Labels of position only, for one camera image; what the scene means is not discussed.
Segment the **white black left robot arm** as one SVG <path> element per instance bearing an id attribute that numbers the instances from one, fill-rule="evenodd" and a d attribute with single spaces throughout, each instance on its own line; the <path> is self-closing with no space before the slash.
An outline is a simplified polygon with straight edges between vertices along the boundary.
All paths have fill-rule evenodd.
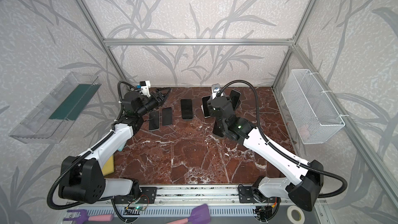
<path id="1" fill-rule="evenodd" d="M 120 95 L 121 109 L 110 131 L 80 155 L 63 160 L 60 176 L 47 196 L 48 206 L 52 209 L 67 209 L 116 196 L 140 198 L 142 191 L 138 180 L 108 179 L 102 168 L 141 129 L 143 117 L 164 104 L 170 92 L 170 87 L 150 91 L 147 86 L 137 86 L 125 95 Z"/>

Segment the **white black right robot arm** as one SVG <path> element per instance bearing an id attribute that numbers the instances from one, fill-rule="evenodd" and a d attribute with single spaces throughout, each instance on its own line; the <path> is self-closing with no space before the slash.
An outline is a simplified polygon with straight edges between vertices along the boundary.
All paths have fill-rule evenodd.
<path id="1" fill-rule="evenodd" d="M 212 94 L 202 104 L 203 110 L 215 118 L 216 133 L 243 145 L 270 162 L 280 170 L 283 178 L 260 176 L 251 187 L 253 198 L 264 202 L 269 198 L 288 198 L 304 211 L 312 211 L 323 186 L 323 165 L 318 161 L 308 162 L 267 137 L 258 123 L 237 117 L 234 101 L 212 85 Z"/>

